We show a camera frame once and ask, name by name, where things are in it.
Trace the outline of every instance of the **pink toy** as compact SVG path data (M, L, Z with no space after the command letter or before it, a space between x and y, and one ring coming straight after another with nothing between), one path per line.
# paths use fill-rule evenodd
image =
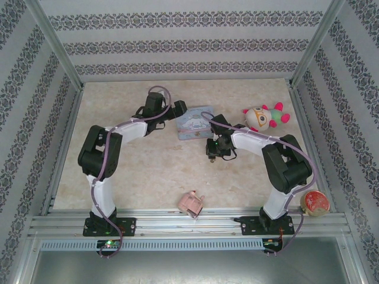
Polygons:
M178 208L182 213L195 219L203 208L203 199L204 195L199 198L196 196L196 191L187 192L180 199Z
M274 109L268 109L266 105L256 106L251 109L244 109L246 123L251 130L262 132L269 126L276 127L290 120L290 115L283 113L283 104L277 103Z

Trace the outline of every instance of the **marble surface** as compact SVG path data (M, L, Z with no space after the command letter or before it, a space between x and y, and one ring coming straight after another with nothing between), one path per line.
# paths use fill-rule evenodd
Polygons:
M87 83L59 183L54 209L90 209L90 189L77 158L89 128L113 126L128 120L144 105L147 90L154 85L169 89L174 101L187 107L212 105L229 123L244 123L242 109L281 101L290 122L270 128L269 135L294 135L301 148L304 141L284 79L178 80ZM210 163L205 139L178 140L175 121L166 128L138 138L122 148L112 177L117 208L176 208L183 195L196 190L205 195L206 208L262 206L271 191L263 159L238 150L236 160L217 158ZM298 205L300 196L292 201Z

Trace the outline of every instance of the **metal base plate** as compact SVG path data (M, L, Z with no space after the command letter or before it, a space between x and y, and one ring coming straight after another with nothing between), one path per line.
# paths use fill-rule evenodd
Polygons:
M124 237L134 237L136 232L136 221L135 218L117 218L117 227L121 229ZM117 237L118 232L114 230L110 234L105 234L104 232L94 231L91 228L92 221L87 218L84 223L83 236L84 237Z
M259 216L244 216L238 218L241 223L242 235L280 235L280 228L283 235L293 235L295 233L294 224L290 216L285 216L277 228L268 232L259 222Z

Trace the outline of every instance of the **patterned wallpaper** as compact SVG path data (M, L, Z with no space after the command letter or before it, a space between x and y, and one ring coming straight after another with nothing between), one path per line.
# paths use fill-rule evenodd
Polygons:
M3 0L0 11L0 283L7 283L28 218L46 197L76 92L25 3Z
M330 0L41 4L89 82L290 78Z
M379 283L378 22L375 1L347 1L297 87L370 283Z

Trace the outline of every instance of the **stuffed toy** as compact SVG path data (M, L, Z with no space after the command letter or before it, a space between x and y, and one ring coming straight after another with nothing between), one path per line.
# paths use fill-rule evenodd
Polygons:
M283 104L277 103L274 109L268 109L266 105L256 106L251 109L244 109L246 123L251 130L262 132L268 127L276 127L290 120L290 115L283 113Z

